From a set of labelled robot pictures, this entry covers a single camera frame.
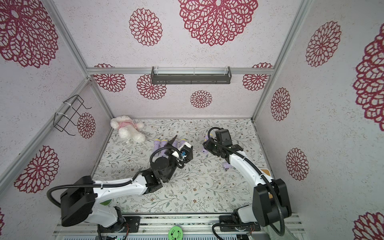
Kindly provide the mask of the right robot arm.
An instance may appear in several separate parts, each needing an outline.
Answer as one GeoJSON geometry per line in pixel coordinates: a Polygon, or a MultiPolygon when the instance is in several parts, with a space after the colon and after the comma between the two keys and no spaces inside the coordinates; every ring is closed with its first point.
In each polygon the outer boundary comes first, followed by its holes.
{"type": "Polygon", "coordinates": [[[252,188],[252,203],[237,208],[231,214],[232,219],[214,224],[216,227],[245,229],[248,226],[270,226],[282,237],[286,233],[285,219],[292,215],[287,185],[281,179],[274,179],[258,168],[247,156],[244,148],[234,144],[229,130],[212,127],[207,133],[208,140],[203,143],[209,153],[226,160],[235,168],[252,188]]]}

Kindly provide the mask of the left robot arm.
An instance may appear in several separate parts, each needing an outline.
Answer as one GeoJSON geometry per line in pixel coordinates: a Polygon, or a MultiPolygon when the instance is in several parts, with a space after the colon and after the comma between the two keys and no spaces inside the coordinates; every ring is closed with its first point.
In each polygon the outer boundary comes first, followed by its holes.
{"type": "Polygon", "coordinates": [[[104,202],[123,196],[147,195],[168,183],[176,169],[182,169],[193,159],[193,146],[183,141],[179,147],[173,138],[150,156],[150,168],[138,171],[132,178],[114,181],[94,181],[84,176],[72,185],[48,190],[47,198],[61,209],[61,224],[71,227],[80,223],[96,224],[98,233],[114,233],[128,229],[121,208],[104,202]]]}

